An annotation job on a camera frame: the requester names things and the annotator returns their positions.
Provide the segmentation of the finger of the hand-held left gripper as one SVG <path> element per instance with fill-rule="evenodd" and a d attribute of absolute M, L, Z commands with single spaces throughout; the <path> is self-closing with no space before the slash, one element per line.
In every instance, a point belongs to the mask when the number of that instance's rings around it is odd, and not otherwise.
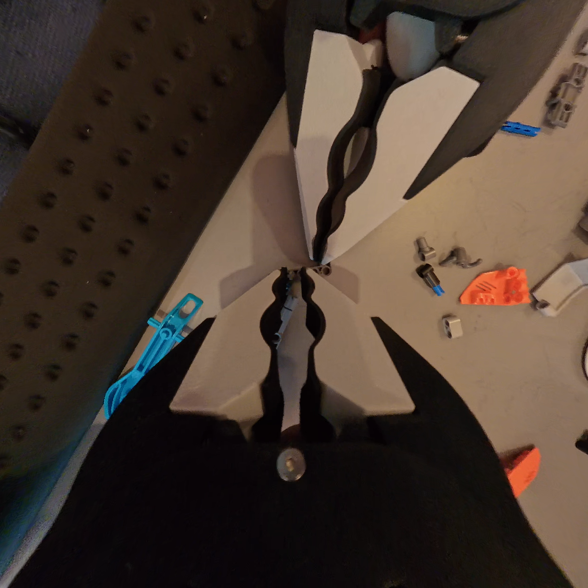
<path fill-rule="evenodd" d="M 407 203 L 405 195 L 480 82 L 447 66 L 400 85 L 376 111 L 364 151 L 320 202 L 320 261 L 339 257 Z"/>
<path fill-rule="evenodd" d="M 363 70 L 384 62 L 381 40 L 360 43 L 316 30 L 303 93 L 298 139 L 293 149 L 307 249 L 317 232 L 316 212 L 328 189 L 327 163 L 334 140 L 355 112 Z"/>

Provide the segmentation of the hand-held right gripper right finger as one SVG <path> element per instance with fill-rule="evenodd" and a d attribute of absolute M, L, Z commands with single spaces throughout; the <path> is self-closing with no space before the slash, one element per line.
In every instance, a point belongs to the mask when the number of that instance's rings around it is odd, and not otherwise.
<path fill-rule="evenodd" d="M 415 404 L 372 319 L 314 270 L 300 273 L 312 336 L 300 393 L 302 430 L 344 430 Z"/>

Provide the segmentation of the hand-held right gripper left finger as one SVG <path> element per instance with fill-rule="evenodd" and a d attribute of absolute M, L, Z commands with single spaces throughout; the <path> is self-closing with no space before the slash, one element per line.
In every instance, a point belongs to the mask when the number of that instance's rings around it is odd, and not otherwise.
<path fill-rule="evenodd" d="M 274 337 L 287 283 L 288 271 L 274 270 L 219 312 L 171 401 L 173 413 L 228 419 L 242 430 L 282 429 Z"/>

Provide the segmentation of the grey long pin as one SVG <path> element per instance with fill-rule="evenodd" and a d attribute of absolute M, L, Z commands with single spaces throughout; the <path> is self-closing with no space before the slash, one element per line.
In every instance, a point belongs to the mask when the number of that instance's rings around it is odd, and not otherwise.
<path fill-rule="evenodd" d="M 275 348 L 278 348 L 280 343 L 282 342 L 283 334 L 287 328 L 287 325 L 292 317 L 294 310 L 298 305 L 298 297 L 293 293 L 293 285 L 298 281 L 298 270 L 289 270 L 288 272 L 288 281 L 285 286 L 285 301 L 282 305 L 281 312 L 280 312 L 280 320 L 281 324 L 278 330 L 275 332 L 273 336 L 272 343 Z"/>

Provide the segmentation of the teal plastic separator tool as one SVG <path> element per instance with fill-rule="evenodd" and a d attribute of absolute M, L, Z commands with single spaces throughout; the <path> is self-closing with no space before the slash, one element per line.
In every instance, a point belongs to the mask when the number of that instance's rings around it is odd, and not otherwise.
<path fill-rule="evenodd" d="M 201 298 L 188 293 L 161 320 L 148 319 L 148 325 L 155 329 L 154 334 L 134 367 L 113 383 L 105 393 L 103 407 L 106 420 L 112 416 L 116 408 L 145 374 L 161 361 L 176 344 L 184 340 L 185 329 L 202 305 Z"/>

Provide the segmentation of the dark grey brick piece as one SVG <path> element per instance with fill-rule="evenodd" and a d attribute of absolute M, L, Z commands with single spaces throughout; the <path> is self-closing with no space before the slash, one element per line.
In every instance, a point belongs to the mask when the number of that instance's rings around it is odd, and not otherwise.
<path fill-rule="evenodd" d="M 587 65 L 574 62 L 558 79 L 546 101 L 546 124 L 566 128 L 577 107 L 577 100 L 587 84 Z"/>

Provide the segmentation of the blue pin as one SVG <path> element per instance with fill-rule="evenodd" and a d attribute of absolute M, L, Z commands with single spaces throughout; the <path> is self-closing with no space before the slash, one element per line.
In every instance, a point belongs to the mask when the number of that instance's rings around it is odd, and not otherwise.
<path fill-rule="evenodd" d="M 516 121 L 505 121 L 500 127 L 500 131 L 512 135 L 534 138 L 541 132 L 541 128 Z"/>

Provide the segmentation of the black connector with blue pin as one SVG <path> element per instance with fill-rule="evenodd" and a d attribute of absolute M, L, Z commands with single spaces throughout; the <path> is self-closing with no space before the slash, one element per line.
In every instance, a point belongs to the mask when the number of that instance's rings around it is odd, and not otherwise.
<path fill-rule="evenodd" d="M 423 283 L 431 289 L 436 296 L 443 296 L 443 290 L 440 280 L 435 274 L 434 268 L 429 263 L 423 263 L 415 269 L 416 274 L 423 281 Z"/>

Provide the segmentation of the grey hook piece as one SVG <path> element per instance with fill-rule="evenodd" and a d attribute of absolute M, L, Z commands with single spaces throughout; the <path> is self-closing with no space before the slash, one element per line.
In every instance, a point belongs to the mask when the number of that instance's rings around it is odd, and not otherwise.
<path fill-rule="evenodd" d="M 462 269 L 476 268 L 482 263 L 481 258 L 472 259 L 462 246 L 454 247 L 449 254 L 439 261 L 440 267 L 457 266 Z"/>

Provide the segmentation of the orange pin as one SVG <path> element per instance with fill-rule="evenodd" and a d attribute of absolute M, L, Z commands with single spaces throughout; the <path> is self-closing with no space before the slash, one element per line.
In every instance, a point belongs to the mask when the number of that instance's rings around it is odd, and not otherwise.
<path fill-rule="evenodd" d="M 483 306 L 530 304 L 526 269 L 510 266 L 479 274 L 462 292 L 459 303 Z"/>

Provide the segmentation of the orange curved brick piece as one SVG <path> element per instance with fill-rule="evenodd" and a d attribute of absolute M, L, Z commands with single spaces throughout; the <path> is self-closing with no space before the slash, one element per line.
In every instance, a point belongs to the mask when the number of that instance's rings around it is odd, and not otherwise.
<path fill-rule="evenodd" d="M 538 475 L 541 453 L 535 445 L 526 445 L 499 454 L 499 460 L 511 491 L 518 499 Z"/>

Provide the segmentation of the black dimpled foam mat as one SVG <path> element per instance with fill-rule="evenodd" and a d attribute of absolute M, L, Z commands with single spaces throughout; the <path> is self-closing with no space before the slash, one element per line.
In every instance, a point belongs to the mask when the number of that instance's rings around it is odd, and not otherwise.
<path fill-rule="evenodd" d="M 1 480 L 83 434 L 285 91 L 286 1 L 108 1 L 1 208 Z"/>

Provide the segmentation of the grey curved panel piece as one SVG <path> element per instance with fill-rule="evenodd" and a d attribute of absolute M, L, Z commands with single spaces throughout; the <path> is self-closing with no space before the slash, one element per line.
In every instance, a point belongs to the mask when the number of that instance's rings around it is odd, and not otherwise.
<path fill-rule="evenodd" d="M 533 308 L 543 316 L 558 316 L 587 290 L 587 258 L 561 264 L 532 290 Z"/>

